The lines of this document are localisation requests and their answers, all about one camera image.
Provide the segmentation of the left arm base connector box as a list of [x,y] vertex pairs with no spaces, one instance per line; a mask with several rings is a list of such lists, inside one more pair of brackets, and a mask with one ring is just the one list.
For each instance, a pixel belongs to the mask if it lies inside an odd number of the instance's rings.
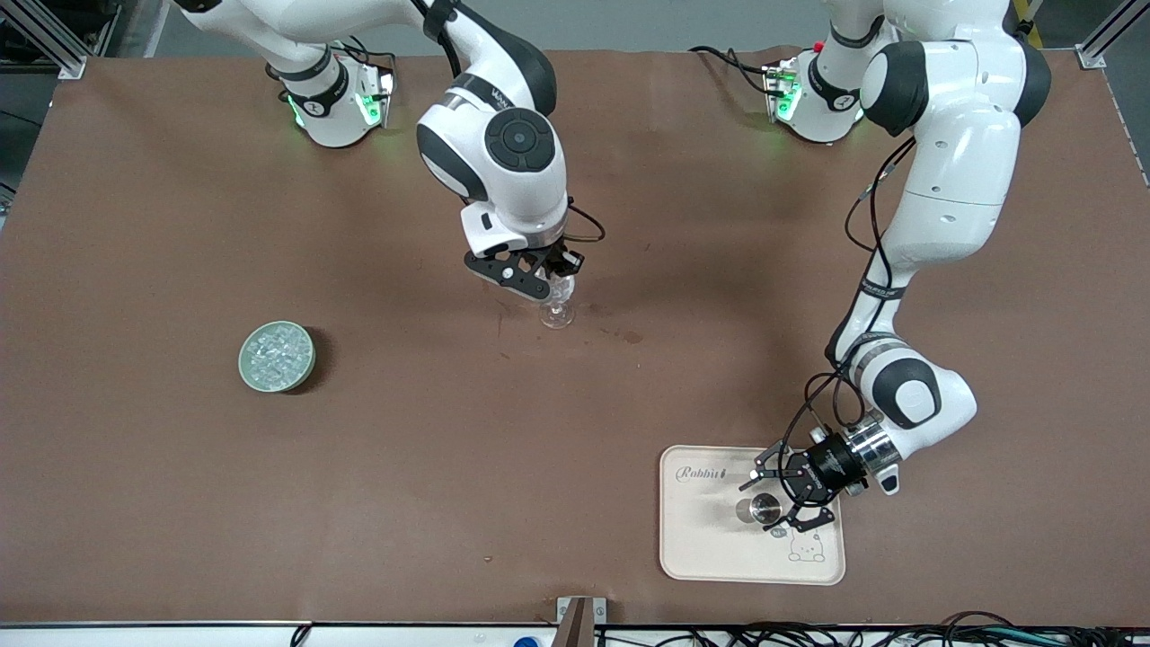
[[762,66],[765,106],[772,122],[790,123],[802,99],[798,57],[788,57],[775,66]]

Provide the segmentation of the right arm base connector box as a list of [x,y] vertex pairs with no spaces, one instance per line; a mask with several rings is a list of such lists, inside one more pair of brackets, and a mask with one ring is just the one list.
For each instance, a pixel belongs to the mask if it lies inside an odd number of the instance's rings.
[[386,128],[394,94],[394,74],[378,66],[358,66],[356,106],[367,128]]

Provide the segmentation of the clear wine glass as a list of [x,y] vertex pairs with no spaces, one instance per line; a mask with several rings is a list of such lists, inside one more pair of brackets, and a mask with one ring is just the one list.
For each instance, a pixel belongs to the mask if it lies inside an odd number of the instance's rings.
[[559,276],[552,274],[547,279],[549,295],[540,303],[540,321],[550,329],[562,329],[575,318],[575,306],[572,294],[576,284],[575,275]]

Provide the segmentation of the clear ice cubes pile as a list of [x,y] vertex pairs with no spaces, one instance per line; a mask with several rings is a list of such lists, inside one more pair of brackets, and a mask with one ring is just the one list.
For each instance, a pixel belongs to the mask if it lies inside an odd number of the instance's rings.
[[300,329],[275,326],[255,336],[245,347],[243,367],[260,388],[282,392],[296,384],[310,365],[310,339]]

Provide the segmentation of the cream rabbit print tray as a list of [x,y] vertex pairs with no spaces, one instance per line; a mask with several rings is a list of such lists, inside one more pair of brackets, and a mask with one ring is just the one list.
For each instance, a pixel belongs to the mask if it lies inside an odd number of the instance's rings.
[[659,561],[682,581],[743,581],[831,586],[846,571],[845,536],[837,518],[808,533],[787,526],[765,532],[744,524],[736,504],[768,492],[782,513],[792,500],[779,480],[751,483],[759,448],[677,445],[659,463]]

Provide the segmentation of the brown table mat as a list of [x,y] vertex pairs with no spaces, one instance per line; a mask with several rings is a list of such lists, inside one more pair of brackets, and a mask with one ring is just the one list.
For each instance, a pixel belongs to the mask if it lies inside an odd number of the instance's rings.
[[[772,128],[687,54],[554,52],[578,318],[463,269],[413,124],[305,138],[253,57],[98,60],[55,90],[0,233],[0,621],[1150,625],[1150,190],[1107,78],[1048,54],[986,247],[917,274],[899,334],[977,396],[851,496],[829,587],[674,581],[659,459],[760,448],[825,368],[866,257],[842,222],[895,146]],[[310,377],[237,360],[306,328]]]

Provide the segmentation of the green round bowl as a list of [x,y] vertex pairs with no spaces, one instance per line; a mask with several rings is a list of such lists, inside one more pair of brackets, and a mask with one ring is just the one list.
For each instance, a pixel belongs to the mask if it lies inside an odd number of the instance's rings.
[[[255,336],[259,336],[260,332],[264,332],[264,331],[267,331],[267,329],[275,328],[275,326],[291,326],[291,328],[300,329],[301,332],[305,332],[305,334],[307,334],[309,337],[310,345],[312,345],[310,365],[308,365],[308,368],[305,370],[305,373],[302,375],[302,377],[300,377],[299,380],[296,382],[296,384],[293,384],[292,386],[289,386],[288,390],[282,390],[282,392],[271,392],[271,390],[260,388],[253,382],[251,382],[250,377],[247,376],[246,368],[243,367],[243,363],[245,363],[245,360],[247,359],[246,357],[247,353],[245,352],[246,345],[248,342],[251,342],[251,340],[253,340]],[[255,329],[255,331],[251,332],[251,334],[247,336],[247,339],[245,341],[243,341],[241,351],[239,351],[239,353],[238,353],[238,360],[237,360],[238,371],[239,371],[239,373],[241,373],[243,383],[246,384],[246,385],[248,385],[250,388],[255,390],[255,392],[264,393],[264,394],[282,394],[282,393],[291,392],[291,390],[296,388],[297,386],[301,386],[302,383],[306,382],[307,378],[310,377],[310,373],[312,373],[312,371],[314,369],[315,363],[316,363],[316,348],[315,348],[315,344],[314,344],[314,341],[312,339],[312,336],[309,334],[309,332],[307,331],[306,328],[300,326],[300,324],[298,324],[298,323],[292,323],[292,321],[271,321],[271,323],[264,323],[264,325],[262,328]]]

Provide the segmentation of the aluminium corner profile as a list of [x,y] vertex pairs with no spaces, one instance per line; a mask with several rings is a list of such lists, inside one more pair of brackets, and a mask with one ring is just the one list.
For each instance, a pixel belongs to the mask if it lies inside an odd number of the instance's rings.
[[1075,45],[1078,66],[1083,70],[1105,68],[1105,52],[1129,32],[1147,11],[1150,11],[1150,0],[1121,0],[1101,25],[1084,37],[1084,41]]

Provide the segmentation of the aluminium frame with struts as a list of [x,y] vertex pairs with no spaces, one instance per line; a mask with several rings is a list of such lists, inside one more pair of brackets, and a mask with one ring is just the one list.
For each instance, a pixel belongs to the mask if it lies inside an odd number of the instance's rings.
[[122,0],[0,0],[0,75],[79,79],[112,51]]

